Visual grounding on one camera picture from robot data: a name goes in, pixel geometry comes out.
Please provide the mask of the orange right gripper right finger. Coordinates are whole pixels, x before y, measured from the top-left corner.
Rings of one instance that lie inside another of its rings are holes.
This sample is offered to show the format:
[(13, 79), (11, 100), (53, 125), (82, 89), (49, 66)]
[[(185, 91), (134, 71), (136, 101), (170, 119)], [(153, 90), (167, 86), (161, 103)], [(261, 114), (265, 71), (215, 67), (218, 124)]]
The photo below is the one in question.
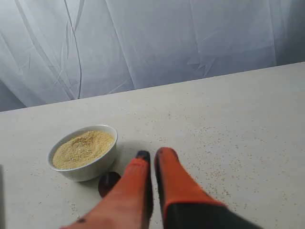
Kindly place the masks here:
[(259, 228), (209, 196), (187, 173), (172, 148), (158, 149), (154, 167), (165, 229)]

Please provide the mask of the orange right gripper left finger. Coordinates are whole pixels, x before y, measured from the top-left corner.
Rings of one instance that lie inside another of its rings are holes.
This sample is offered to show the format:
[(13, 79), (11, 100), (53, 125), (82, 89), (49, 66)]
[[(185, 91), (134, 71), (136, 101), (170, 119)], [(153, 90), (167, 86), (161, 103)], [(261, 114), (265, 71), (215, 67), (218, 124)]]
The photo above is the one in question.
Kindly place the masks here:
[(65, 229), (147, 229), (153, 212), (150, 154), (141, 150), (112, 190)]

